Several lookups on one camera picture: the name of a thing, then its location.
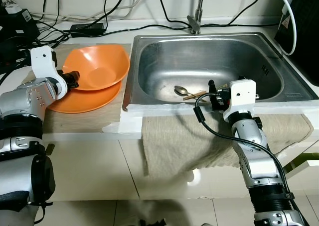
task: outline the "black device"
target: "black device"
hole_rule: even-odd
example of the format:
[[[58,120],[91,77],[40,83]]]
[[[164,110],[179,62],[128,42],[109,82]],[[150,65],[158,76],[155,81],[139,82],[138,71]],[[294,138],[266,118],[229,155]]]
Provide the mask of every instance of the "black device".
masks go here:
[[[297,46],[291,56],[294,64],[315,86],[319,86],[318,47],[319,0],[293,0],[291,8],[297,25]],[[287,13],[275,36],[282,48],[290,52],[293,45],[293,27]]]
[[[88,28],[83,28],[88,24],[73,24],[70,30],[66,32],[72,32],[72,38],[86,37],[84,34],[88,34],[91,36],[99,36],[102,35],[105,31],[103,23],[95,23]]]
[[[30,50],[18,50],[13,40],[0,42],[0,74],[20,67],[30,66]]]
[[[40,35],[36,22],[27,9],[0,15],[0,26],[0,41],[17,36],[13,38],[17,44],[32,43]]]

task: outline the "metal spoon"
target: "metal spoon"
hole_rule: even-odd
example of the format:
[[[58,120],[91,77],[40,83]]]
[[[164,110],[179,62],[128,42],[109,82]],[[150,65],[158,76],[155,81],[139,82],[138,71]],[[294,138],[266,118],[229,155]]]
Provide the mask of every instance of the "metal spoon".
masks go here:
[[[195,98],[198,98],[198,96],[194,95],[193,93],[188,92],[188,90],[184,87],[175,86],[174,89],[175,89],[175,92],[181,96],[188,96],[188,94],[190,94],[190,95],[194,96]]]

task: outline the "faucet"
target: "faucet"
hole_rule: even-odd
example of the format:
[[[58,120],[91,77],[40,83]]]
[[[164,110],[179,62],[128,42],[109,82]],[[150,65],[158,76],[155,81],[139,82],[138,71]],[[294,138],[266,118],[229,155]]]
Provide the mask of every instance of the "faucet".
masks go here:
[[[187,16],[189,25],[191,26],[191,33],[192,34],[199,34],[200,33],[200,21],[201,21],[201,15],[203,13],[203,0],[198,0],[198,6],[197,10],[195,12],[195,18],[192,18],[191,16]]]

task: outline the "power adapter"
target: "power adapter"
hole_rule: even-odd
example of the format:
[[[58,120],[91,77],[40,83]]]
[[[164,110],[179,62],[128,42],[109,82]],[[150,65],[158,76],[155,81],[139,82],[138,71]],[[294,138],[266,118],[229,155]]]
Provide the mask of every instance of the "power adapter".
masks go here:
[[[88,28],[83,28],[88,25],[89,24],[73,24],[70,30],[66,30],[65,32],[71,32],[72,38],[80,38],[86,37],[84,34],[99,36],[102,35],[105,31],[103,23],[95,23]]]

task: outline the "wall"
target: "wall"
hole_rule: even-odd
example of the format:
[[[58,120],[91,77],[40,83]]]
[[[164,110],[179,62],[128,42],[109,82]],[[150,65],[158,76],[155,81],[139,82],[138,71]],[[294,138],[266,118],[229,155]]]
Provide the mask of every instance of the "wall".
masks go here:
[[[17,0],[22,7],[32,11],[41,11],[43,0]],[[107,7],[113,7],[118,0],[108,0]],[[124,0],[123,5],[130,4],[132,0]],[[234,16],[254,0],[204,0],[203,17]],[[103,9],[104,0],[61,0],[61,14],[92,15]],[[197,0],[163,0],[170,18],[185,18],[193,15]],[[259,0],[245,16],[277,16],[281,15],[283,3],[281,0]],[[47,0],[46,11],[57,12],[57,0]],[[124,16],[128,10],[119,10],[116,16]],[[142,0],[133,9],[131,19],[164,18],[159,0]]]

